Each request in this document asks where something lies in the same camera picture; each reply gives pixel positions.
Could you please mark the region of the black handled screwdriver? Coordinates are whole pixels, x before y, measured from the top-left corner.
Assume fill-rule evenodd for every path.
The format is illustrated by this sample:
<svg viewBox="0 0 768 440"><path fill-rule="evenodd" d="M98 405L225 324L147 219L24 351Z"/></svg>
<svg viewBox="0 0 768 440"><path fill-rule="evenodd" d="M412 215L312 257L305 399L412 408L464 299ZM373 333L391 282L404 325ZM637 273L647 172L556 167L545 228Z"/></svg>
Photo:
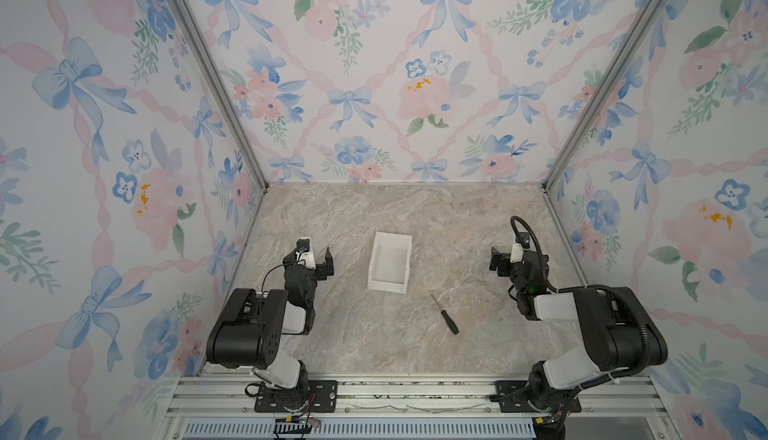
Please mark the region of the black handled screwdriver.
<svg viewBox="0 0 768 440"><path fill-rule="evenodd" d="M439 300L437 299L437 296L434 293L430 293L430 297L432 298L433 302L435 303L436 307L440 311L440 315L442 316L444 322L446 323L448 329L453 335L458 335L460 330L453 320L453 318L450 316L450 314L447 312L445 308L442 307Z"/></svg>

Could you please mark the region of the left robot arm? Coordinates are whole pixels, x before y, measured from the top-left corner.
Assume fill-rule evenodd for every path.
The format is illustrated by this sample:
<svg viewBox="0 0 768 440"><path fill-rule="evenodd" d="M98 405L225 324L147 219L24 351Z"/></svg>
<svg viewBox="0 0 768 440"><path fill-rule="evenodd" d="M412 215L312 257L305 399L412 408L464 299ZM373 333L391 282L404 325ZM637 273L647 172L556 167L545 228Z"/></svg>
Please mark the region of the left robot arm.
<svg viewBox="0 0 768 440"><path fill-rule="evenodd" d="M245 388L257 413L298 416L335 410L338 383L312 380L306 365L281 349L284 336L306 336L315 322L318 284L334 275L329 249L315 260L311 240L300 238L279 267L284 285L269 291L236 288L206 344L206 359L227 369L249 367Z"/></svg>

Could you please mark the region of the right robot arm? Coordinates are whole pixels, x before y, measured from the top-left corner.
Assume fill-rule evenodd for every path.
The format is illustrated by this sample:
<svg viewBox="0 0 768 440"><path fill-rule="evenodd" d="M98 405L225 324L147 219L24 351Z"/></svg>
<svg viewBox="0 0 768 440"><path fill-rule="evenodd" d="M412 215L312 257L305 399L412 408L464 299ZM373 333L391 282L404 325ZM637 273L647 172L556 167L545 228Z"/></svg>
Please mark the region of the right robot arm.
<svg viewBox="0 0 768 440"><path fill-rule="evenodd" d="M511 253L493 248L489 269L510 279L508 294L525 319L573 322L581 335L576 347L535 363L523 385L498 381L490 400L502 410L561 419L579 392L666 362L666 341L630 288L590 285L554 292L545 279L548 257L520 247Z"/></svg>

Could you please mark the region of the white plastic bin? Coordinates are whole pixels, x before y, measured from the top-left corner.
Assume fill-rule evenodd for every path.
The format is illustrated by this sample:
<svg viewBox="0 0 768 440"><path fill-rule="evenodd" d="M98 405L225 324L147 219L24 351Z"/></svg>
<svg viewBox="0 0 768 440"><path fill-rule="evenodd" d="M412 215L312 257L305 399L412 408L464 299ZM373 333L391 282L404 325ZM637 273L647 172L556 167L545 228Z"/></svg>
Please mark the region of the white plastic bin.
<svg viewBox="0 0 768 440"><path fill-rule="evenodd" d="M368 268L367 288L406 294L413 239L410 235L376 232Z"/></svg>

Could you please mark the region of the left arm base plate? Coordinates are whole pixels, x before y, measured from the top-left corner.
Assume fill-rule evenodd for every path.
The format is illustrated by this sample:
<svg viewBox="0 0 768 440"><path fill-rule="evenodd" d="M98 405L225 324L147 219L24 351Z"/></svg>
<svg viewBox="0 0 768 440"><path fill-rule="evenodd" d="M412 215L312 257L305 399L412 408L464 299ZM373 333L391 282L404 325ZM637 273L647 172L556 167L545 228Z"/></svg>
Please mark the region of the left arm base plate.
<svg viewBox="0 0 768 440"><path fill-rule="evenodd" d="M300 381L296 388L267 387L263 382L245 388L254 400L256 413L299 414L333 413L338 400L338 382L335 380Z"/></svg>

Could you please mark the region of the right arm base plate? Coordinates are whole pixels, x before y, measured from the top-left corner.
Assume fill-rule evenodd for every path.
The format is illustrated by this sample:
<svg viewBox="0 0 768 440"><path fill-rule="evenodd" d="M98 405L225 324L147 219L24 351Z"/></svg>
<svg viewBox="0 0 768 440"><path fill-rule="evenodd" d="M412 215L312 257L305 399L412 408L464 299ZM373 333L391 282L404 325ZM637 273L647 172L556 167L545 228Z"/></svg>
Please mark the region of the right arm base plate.
<svg viewBox="0 0 768 440"><path fill-rule="evenodd" d="M530 386L523 380L498 380L494 382L494 387L495 393L489 400L498 403L502 413L561 413L568 397L568 391Z"/></svg>

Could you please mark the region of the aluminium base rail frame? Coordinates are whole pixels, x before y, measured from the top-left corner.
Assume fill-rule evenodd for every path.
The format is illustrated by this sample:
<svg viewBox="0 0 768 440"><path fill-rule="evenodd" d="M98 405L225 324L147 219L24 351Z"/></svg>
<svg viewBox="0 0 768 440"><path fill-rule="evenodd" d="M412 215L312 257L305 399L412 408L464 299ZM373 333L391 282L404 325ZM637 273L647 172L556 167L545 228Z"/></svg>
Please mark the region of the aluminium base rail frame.
<svg viewBox="0 0 768 440"><path fill-rule="evenodd" d="M314 374L329 387L296 413L259 413L255 380L210 370L181 380L159 439L546 439L539 413L491 401L490 374ZM646 376L578 396L567 439L677 439Z"/></svg>

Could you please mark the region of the left aluminium corner post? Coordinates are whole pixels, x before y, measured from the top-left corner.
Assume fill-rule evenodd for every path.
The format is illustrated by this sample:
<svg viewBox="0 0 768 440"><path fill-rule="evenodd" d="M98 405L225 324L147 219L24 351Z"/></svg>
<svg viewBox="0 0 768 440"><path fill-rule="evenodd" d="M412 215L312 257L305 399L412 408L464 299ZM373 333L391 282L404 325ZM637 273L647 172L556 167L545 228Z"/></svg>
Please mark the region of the left aluminium corner post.
<svg viewBox="0 0 768 440"><path fill-rule="evenodd" d="M245 164L251 171L251 176L256 182L257 191L266 194L269 183L258 164L255 152L249 143L247 132L240 122L232 100L225 91L224 82L218 72L217 65L207 46L200 26L195 19L188 0L168 0L170 9L180 23L180 29L187 38L191 53L193 54L203 76L206 85L210 88L212 96L221 109L224 121L230 128L234 141L244 155Z"/></svg>

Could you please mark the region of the aluminium corner post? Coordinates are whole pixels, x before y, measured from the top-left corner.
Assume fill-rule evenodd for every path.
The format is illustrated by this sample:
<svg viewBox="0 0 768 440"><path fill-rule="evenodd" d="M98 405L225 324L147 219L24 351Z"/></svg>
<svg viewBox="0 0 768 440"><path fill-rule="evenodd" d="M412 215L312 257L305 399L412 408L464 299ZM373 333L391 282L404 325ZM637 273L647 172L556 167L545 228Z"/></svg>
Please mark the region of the aluminium corner post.
<svg viewBox="0 0 768 440"><path fill-rule="evenodd" d="M613 89L628 69L629 64L637 53L639 45L652 28L667 1L668 0L646 0L645 5L640 8L638 13L633 17L633 22L626 32L624 41L619 45L619 48L616 50L615 55L605 70L603 79L598 83L594 97L588 101L587 105L582 110L582 115L575 123L574 129L566 138L563 149L557 155L552 168L541 182L545 194L549 195L556 190L558 183L564 177L564 172L568 167L568 163L575 155L578 146L588 133L591 125L597 119L599 111L607 102Z"/></svg>
<svg viewBox="0 0 768 440"><path fill-rule="evenodd" d="M188 0L168 0L170 9L180 23L180 29L187 38L191 53L193 54L203 76L206 85L210 88L212 96L221 109L224 121L230 128L234 141L244 155L245 164L251 171L251 176L256 182L257 191L266 194L269 183L258 164L255 152L249 143L247 132L240 122L232 100L225 91L224 82L218 72L217 65L207 46L200 26L195 19Z"/></svg>

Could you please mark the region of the right aluminium corner post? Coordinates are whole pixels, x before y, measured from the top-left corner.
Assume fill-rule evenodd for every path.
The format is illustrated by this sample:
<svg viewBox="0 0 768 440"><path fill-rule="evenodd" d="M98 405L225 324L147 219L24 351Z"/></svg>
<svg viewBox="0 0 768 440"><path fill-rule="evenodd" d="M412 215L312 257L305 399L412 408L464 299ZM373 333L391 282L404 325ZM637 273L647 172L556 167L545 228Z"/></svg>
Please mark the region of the right aluminium corner post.
<svg viewBox="0 0 768 440"><path fill-rule="evenodd" d="M633 22L626 32L624 41L619 45L619 48L616 50L615 55L605 70L603 79L598 83L594 97L588 101L587 105L582 110L582 115L575 123L574 129L566 138L563 149L557 155L552 168L541 182L545 194L549 195L556 190L558 183L564 177L564 172L568 167L568 163L575 155L578 146L588 133L591 125L597 119L599 111L607 102L613 89L628 69L629 64L637 53L639 45L652 28L667 1L668 0L646 0L645 5L640 8L638 13L633 17Z"/></svg>

